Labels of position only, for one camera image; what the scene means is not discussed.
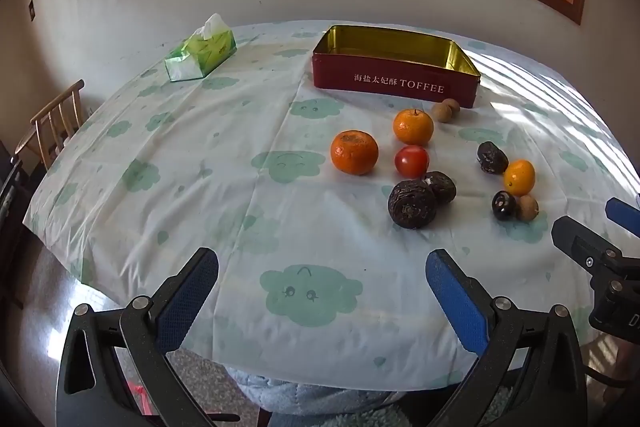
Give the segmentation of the white cloud-print tablecloth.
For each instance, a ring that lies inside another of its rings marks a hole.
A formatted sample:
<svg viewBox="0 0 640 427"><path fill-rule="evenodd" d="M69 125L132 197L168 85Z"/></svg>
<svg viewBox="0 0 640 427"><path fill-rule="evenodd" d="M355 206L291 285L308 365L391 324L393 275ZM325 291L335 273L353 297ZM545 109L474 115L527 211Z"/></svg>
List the white cloud-print tablecloth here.
<svg viewBox="0 0 640 427"><path fill-rule="evenodd" d="M424 277L436 248L521 308L561 303L579 340L593 340L588 274L550 230L570 216L637 256L638 239L604 206L632 202L639 179L588 102L554 70L460 38L480 89L428 146L457 196L427 228L405 230L387 199L399 179L392 121L410 101L316 89L311 57L325 31L323 22L239 27L235 54L205 79L170 82L162 64L142 72L66 145L26 225L81 283L122 304L212 248L219 279L184 347L254 375L383 391L461 381L473 355ZM378 143L365 176L332 164L331 143L346 130ZM506 189L503 174L480 169L486 141L509 164L534 165L535 220L494 217L492 198Z"/></svg>

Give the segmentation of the dark shiny chestnut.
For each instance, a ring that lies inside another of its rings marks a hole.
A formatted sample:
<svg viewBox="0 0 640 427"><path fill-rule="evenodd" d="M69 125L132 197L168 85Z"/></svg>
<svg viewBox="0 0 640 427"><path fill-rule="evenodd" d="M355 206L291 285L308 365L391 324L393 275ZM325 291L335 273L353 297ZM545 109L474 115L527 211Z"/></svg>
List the dark shiny chestnut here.
<svg viewBox="0 0 640 427"><path fill-rule="evenodd" d="M499 191L492 198L491 211L499 221L512 220L518 212L518 201L509 192Z"/></svg>

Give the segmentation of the large dark wrinkled passion fruit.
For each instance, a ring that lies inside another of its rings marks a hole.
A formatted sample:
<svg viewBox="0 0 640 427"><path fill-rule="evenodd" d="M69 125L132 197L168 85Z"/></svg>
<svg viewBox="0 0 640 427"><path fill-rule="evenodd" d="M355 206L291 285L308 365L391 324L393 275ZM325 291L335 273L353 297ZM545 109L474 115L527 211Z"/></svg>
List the large dark wrinkled passion fruit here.
<svg viewBox="0 0 640 427"><path fill-rule="evenodd" d="M398 227L423 229L436 217L437 200L431 187L421 180L405 180L390 191L387 211Z"/></svg>

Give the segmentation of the small orange kumquat tangerine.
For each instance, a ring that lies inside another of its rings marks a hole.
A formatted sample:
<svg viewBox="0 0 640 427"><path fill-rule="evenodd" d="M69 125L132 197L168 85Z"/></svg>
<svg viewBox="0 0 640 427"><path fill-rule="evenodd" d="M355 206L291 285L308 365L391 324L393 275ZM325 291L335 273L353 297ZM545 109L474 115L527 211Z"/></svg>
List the small orange kumquat tangerine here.
<svg viewBox="0 0 640 427"><path fill-rule="evenodd" d="M521 197L530 193L536 183L534 165L526 159L510 162L503 173L503 186L508 193Z"/></svg>

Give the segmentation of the red gold toffee tin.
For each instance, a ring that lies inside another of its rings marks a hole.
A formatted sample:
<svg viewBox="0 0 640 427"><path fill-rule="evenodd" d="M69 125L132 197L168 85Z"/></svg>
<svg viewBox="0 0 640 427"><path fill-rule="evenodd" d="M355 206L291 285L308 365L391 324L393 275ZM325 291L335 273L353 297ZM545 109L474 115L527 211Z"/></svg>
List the red gold toffee tin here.
<svg viewBox="0 0 640 427"><path fill-rule="evenodd" d="M471 108L480 72L454 40L393 28L333 25L314 47L314 87Z"/></svg>

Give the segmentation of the red tomato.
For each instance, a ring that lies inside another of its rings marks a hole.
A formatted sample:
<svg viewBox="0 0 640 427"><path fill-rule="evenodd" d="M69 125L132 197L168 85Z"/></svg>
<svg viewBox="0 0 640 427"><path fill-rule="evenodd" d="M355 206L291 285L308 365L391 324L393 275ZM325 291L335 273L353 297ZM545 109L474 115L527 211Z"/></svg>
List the red tomato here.
<svg viewBox="0 0 640 427"><path fill-rule="evenodd" d="M397 172L404 178L420 179L427 172L430 156L423 147L407 145L398 150L394 163Z"/></svg>

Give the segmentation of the large rough orange tangerine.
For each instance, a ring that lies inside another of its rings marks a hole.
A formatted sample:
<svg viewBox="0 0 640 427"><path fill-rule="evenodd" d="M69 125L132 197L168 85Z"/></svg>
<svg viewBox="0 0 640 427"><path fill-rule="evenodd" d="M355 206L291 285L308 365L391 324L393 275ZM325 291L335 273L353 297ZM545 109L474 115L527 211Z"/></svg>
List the large rough orange tangerine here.
<svg viewBox="0 0 640 427"><path fill-rule="evenodd" d="M378 143L360 130L346 130L334 136L330 146L333 166L352 176L365 176L378 162Z"/></svg>

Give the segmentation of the smooth orange tangerine with stem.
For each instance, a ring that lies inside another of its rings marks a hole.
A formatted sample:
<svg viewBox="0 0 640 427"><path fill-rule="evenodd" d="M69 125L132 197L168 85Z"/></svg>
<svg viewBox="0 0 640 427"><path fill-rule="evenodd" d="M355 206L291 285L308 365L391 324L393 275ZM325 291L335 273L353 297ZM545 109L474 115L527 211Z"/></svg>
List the smooth orange tangerine with stem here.
<svg viewBox="0 0 640 427"><path fill-rule="evenodd" d="M403 109L393 120L393 132L401 143L427 146L434 133L434 121L421 109Z"/></svg>

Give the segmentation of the dark passion fruit behind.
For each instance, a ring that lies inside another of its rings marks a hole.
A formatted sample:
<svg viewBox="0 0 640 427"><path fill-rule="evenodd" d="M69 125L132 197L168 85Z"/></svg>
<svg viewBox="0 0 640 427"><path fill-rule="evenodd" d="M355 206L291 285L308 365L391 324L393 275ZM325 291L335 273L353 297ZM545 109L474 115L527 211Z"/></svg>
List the dark passion fruit behind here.
<svg viewBox="0 0 640 427"><path fill-rule="evenodd" d="M439 206L450 204L457 196L456 184L443 172L429 171L422 181L431 189Z"/></svg>

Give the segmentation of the brown longan front by tin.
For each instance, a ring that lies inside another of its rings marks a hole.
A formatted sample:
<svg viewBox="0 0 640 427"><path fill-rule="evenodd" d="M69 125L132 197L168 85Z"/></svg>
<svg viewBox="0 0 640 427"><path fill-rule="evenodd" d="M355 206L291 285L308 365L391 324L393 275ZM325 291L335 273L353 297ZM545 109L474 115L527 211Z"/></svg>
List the brown longan front by tin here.
<svg viewBox="0 0 640 427"><path fill-rule="evenodd" d="M446 103L436 103L432 107L433 118L445 124L454 117L454 110Z"/></svg>

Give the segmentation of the green tissue pack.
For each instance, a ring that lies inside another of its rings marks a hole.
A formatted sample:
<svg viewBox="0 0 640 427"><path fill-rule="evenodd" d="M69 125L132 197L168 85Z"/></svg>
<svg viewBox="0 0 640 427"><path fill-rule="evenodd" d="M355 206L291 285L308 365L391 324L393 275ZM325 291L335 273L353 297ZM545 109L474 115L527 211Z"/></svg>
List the green tissue pack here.
<svg viewBox="0 0 640 427"><path fill-rule="evenodd" d="M231 28L214 13L164 58L170 82L201 80L236 51Z"/></svg>

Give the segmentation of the brown longan back by tin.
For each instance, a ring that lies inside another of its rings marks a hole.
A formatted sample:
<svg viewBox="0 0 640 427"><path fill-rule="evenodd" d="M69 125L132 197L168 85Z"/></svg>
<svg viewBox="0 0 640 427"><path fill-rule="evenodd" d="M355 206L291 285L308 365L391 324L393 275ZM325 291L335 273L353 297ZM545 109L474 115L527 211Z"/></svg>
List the brown longan back by tin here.
<svg viewBox="0 0 640 427"><path fill-rule="evenodd" d="M452 115L457 116L459 114L460 104L453 98L446 98L446 100L442 101L442 103L444 103L451 109Z"/></svg>

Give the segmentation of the brown longan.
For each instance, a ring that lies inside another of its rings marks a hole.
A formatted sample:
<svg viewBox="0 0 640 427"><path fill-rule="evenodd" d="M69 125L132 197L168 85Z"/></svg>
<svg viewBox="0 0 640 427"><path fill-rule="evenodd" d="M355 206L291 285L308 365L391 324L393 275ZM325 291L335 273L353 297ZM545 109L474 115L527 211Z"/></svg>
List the brown longan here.
<svg viewBox="0 0 640 427"><path fill-rule="evenodd" d="M446 103L436 103L432 107L433 118L445 124L454 117L454 110Z"/></svg>
<svg viewBox="0 0 640 427"><path fill-rule="evenodd" d="M442 103L444 103L451 109L452 115L457 116L459 114L460 104L453 98L446 98L446 100L442 101Z"/></svg>
<svg viewBox="0 0 640 427"><path fill-rule="evenodd" d="M537 218L538 213L539 204L534 196L526 194L518 198L518 208L516 208L518 221L533 221Z"/></svg>

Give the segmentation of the wooden chair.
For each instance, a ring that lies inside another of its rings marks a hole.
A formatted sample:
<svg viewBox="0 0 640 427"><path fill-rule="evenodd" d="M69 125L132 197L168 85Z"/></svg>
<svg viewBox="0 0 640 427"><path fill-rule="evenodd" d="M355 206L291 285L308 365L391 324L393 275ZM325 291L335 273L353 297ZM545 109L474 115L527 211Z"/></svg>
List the wooden chair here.
<svg viewBox="0 0 640 427"><path fill-rule="evenodd" d="M18 141L13 158L18 159L24 150L30 150L49 171L67 142L85 124L87 115L80 97L84 88L85 80L79 79L39 109Z"/></svg>

